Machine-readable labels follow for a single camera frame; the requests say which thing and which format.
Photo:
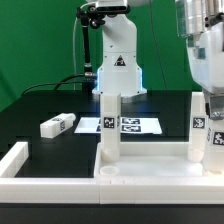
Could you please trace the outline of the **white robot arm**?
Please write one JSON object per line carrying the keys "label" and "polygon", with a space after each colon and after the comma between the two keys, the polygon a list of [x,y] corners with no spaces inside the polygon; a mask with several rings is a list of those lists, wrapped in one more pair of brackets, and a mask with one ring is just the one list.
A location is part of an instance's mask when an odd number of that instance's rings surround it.
{"label": "white robot arm", "polygon": [[[87,20],[103,29],[103,64],[95,92],[120,91],[132,97],[145,91],[137,68],[137,28],[126,15],[152,0],[86,0]],[[174,0],[178,35],[186,40],[193,80],[205,97],[212,120],[224,119],[224,0]]]}

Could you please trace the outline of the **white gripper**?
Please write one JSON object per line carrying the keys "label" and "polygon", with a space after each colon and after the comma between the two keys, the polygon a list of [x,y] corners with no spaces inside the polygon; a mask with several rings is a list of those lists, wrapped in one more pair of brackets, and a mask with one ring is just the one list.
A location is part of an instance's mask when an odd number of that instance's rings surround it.
{"label": "white gripper", "polygon": [[187,48],[193,80],[210,92],[209,117],[224,119],[224,26],[213,26]]}

